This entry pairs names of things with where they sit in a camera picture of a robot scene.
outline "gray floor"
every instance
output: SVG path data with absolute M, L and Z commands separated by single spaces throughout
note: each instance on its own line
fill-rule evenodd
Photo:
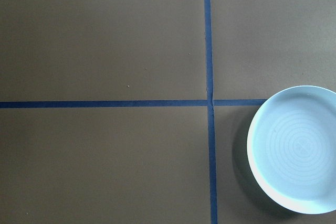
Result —
M 0 101 L 206 99 L 203 0 L 0 0 Z M 215 99 L 336 91 L 336 0 L 212 0 Z M 334 223 L 256 185 L 215 108 L 218 223 Z M 0 110 L 1 223 L 210 223 L 207 108 Z

